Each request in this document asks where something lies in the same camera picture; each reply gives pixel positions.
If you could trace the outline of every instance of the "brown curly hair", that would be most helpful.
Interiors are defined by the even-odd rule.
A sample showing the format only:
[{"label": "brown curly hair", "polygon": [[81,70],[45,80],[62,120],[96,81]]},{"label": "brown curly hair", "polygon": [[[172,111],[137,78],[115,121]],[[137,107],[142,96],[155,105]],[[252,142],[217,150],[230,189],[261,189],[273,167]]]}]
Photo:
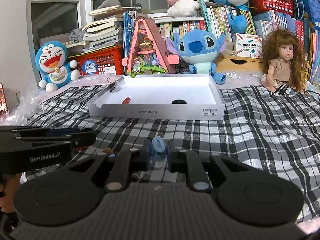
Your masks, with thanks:
[{"label": "brown curly hair", "polygon": [[293,59],[290,61],[291,77],[288,85],[299,91],[302,88],[302,73],[306,69],[304,54],[296,35],[287,30],[271,32],[263,44],[262,58],[264,73],[268,73],[269,60],[278,58],[278,48],[283,45],[293,46]]}]

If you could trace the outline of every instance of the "white round marker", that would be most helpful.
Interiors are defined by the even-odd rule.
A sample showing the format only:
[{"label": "white round marker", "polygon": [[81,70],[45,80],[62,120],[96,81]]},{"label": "white round marker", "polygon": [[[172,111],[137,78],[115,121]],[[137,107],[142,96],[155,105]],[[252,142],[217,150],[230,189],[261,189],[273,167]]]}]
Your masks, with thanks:
[{"label": "white round marker", "polygon": [[209,187],[209,184],[203,181],[198,181],[195,184],[193,184],[193,187],[197,190],[205,190]]},{"label": "white round marker", "polygon": [[108,190],[120,190],[122,188],[122,185],[119,182],[110,182],[106,187]]}]

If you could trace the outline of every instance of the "black and white checkered fabric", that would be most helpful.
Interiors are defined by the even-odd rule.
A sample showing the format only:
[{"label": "black and white checkered fabric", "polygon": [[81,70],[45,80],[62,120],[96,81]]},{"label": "black and white checkered fabric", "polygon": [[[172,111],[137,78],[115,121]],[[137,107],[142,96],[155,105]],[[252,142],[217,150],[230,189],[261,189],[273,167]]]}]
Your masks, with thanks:
[{"label": "black and white checkered fabric", "polygon": [[[105,87],[70,88],[46,101],[44,112],[34,115],[29,124],[94,129],[95,145],[86,152],[75,153],[73,161],[106,147],[114,152],[139,148],[145,139],[156,135],[200,156],[214,152],[229,155],[298,185],[306,202],[299,221],[320,214],[320,104],[311,96],[290,88],[273,94],[262,86],[222,90],[226,113],[224,121],[218,122],[90,117],[86,103]],[[31,179],[56,168],[26,175]],[[155,163],[150,171],[135,176],[143,182],[185,179],[181,174],[168,172],[166,162]]]}]

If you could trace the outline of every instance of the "wooden drawer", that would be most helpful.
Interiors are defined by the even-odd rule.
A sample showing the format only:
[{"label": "wooden drawer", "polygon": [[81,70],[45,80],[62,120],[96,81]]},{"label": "wooden drawer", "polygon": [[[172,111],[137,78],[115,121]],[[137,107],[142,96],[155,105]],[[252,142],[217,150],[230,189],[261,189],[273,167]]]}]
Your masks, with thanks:
[{"label": "wooden drawer", "polygon": [[217,72],[226,71],[257,71],[263,72],[262,59],[227,56],[220,54],[214,61],[217,65]]}]

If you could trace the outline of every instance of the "wall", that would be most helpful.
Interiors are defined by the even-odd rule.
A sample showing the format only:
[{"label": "wall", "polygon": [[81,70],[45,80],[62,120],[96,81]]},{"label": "wall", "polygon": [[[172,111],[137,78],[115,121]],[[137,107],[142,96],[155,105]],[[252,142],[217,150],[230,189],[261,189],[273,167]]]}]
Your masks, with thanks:
[{"label": "wall", "polygon": [[27,0],[0,0],[0,82],[9,110],[16,106],[16,93],[27,87],[29,91],[37,89],[27,35],[27,6]]}]

